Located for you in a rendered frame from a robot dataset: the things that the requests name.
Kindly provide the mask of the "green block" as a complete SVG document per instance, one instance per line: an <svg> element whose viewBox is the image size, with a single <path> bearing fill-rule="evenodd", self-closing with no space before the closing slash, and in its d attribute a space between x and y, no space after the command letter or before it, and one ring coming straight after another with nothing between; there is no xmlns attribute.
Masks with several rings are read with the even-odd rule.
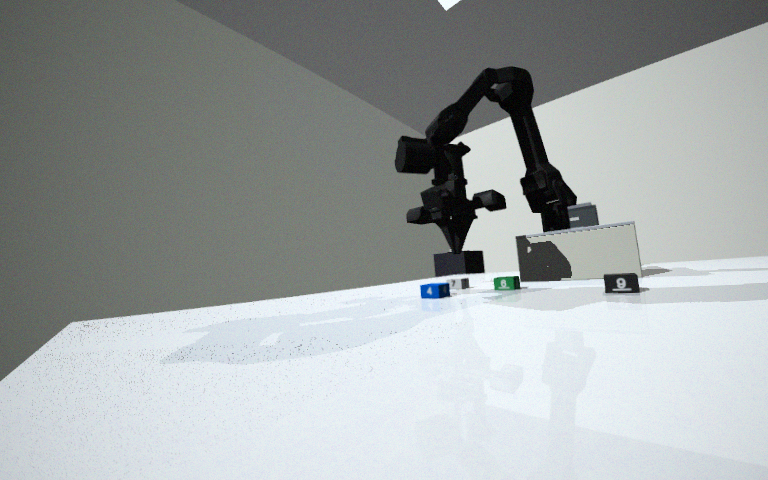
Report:
<svg viewBox="0 0 768 480"><path fill-rule="evenodd" d="M501 276L494 278L495 290L517 290L520 288L519 276Z"/></svg>

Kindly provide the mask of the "blue block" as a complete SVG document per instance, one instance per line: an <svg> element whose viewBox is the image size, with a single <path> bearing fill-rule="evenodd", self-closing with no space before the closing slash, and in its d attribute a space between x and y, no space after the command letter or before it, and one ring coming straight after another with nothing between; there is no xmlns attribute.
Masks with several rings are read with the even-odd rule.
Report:
<svg viewBox="0 0 768 480"><path fill-rule="evenodd" d="M448 283L432 283L421 285L420 289L422 299L441 298L450 295Z"/></svg>

